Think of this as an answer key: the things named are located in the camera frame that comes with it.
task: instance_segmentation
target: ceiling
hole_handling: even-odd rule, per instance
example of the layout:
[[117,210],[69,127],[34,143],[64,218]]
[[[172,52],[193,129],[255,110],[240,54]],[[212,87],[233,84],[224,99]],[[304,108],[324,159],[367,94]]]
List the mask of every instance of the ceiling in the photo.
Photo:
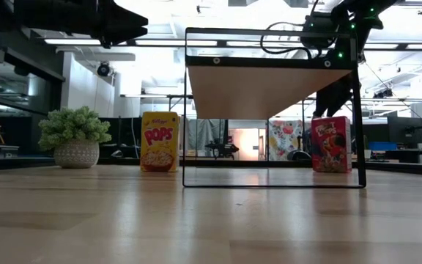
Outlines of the ceiling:
[[[303,23],[312,8],[291,8],[284,0],[258,0],[247,7],[229,7],[232,0],[116,0],[115,2],[149,19],[149,33],[146,39],[183,39],[187,27],[264,29],[278,21]],[[339,0],[321,0],[319,11],[329,11]],[[391,7],[380,18],[383,30],[373,30],[369,42],[422,42],[422,15],[420,7]],[[291,26],[275,29],[294,30]],[[37,30],[46,38],[66,37],[64,33]],[[116,72],[134,73],[142,76],[143,87],[172,87],[170,93],[182,93],[179,84],[184,75],[183,48],[142,48],[113,47],[59,47],[63,51],[73,51],[76,59],[87,67],[98,65],[101,55],[111,55],[111,64]],[[264,56],[259,49],[196,48],[197,54],[218,54],[221,56]],[[119,54],[134,54],[130,61],[116,60]],[[411,78],[422,73],[422,52],[411,51],[367,51],[367,65],[360,66],[360,80],[363,89],[374,92],[382,87],[382,82],[403,87]]]

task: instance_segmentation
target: plant pot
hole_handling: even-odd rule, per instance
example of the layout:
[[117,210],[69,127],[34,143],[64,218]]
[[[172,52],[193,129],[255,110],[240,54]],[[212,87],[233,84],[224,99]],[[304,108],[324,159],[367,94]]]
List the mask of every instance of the plant pot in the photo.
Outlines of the plant pot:
[[99,143],[70,140],[55,149],[56,165],[64,169],[88,169],[99,161]]

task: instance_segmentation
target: pops cereal box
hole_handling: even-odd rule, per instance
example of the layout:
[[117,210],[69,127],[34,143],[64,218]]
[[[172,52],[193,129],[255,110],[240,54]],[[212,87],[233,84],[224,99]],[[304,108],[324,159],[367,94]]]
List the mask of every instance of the pops cereal box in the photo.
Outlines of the pops cereal box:
[[316,172],[351,172],[351,130],[346,117],[312,120],[312,167]]
[[174,112],[144,112],[141,130],[141,170],[176,172],[179,117]]

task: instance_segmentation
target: computer monitor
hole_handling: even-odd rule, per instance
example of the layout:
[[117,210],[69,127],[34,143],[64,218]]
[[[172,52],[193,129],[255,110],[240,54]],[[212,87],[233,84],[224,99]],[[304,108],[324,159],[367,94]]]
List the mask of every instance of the computer monitor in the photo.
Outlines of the computer monitor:
[[390,142],[403,144],[422,143],[422,119],[413,117],[387,117]]

